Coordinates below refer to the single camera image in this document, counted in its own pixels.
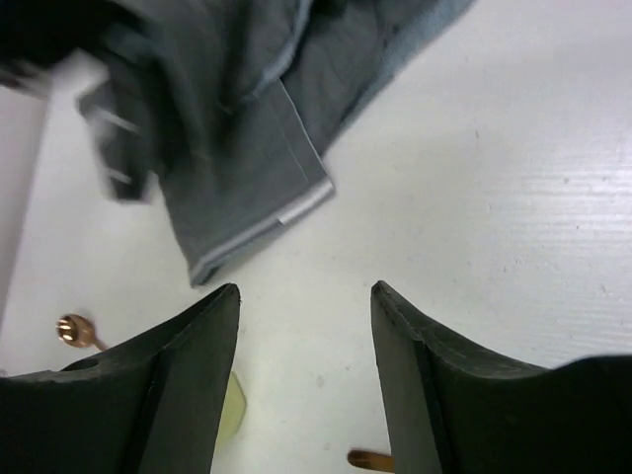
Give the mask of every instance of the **folded cloth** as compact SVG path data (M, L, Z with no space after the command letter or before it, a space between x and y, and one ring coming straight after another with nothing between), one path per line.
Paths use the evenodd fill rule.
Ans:
M119 198L159 177L193 285L333 192L320 161L472 0L118 0L80 100Z

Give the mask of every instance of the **dark gray towel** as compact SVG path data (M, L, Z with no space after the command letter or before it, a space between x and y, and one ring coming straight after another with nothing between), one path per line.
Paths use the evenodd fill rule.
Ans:
M119 2L81 111L120 198L159 176L202 284L331 195L319 154L471 0Z

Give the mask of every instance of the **yellow-green object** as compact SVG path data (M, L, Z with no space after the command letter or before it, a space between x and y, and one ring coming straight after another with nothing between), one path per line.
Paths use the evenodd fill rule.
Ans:
M235 372L230 372L224 407L221 410L221 419L219 420L215 449L237 434L245 414L246 397L241 385L239 385L237 375L235 375Z

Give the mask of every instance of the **brown wooden stick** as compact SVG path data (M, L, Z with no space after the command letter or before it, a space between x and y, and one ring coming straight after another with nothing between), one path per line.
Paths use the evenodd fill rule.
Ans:
M367 451L364 449L352 449L347 454L347 461L353 467L377 472L395 472L393 458L387 454Z

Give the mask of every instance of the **white table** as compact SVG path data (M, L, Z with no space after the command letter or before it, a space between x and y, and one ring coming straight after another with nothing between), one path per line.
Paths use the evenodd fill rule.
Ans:
M213 472L354 472L388 449L369 289L543 365L632 351L632 3L480 0L327 155L337 197L214 280L243 295L245 423ZM62 72L0 332L9 374L59 369L55 319L108 344L200 297L159 197L106 200ZM24 341L33 345L28 351Z

